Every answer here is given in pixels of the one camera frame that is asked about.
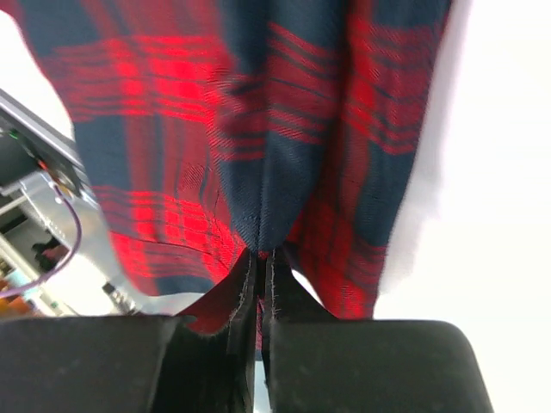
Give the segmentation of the red black plaid skirt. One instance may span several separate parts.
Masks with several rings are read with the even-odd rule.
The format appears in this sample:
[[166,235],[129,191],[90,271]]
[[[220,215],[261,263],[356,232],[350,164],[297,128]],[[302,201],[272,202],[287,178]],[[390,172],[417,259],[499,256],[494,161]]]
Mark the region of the red black plaid skirt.
[[206,293],[288,244],[372,316],[448,1],[4,1],[130,283]]

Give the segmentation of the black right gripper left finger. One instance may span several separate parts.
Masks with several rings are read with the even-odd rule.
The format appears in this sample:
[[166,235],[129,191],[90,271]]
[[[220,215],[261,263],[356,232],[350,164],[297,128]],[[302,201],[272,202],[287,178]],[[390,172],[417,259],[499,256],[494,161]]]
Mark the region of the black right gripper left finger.
[[175,316],[1,323],[4,412],[250,412],[257,263]]

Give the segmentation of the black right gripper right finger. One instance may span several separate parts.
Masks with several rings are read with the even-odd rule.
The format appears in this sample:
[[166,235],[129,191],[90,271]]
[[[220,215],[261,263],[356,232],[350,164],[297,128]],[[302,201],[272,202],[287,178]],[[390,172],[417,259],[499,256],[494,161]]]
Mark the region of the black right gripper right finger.
[[470,342],[453,324],[340,320],[266,262],[263,360],[274,412],[493,410]]

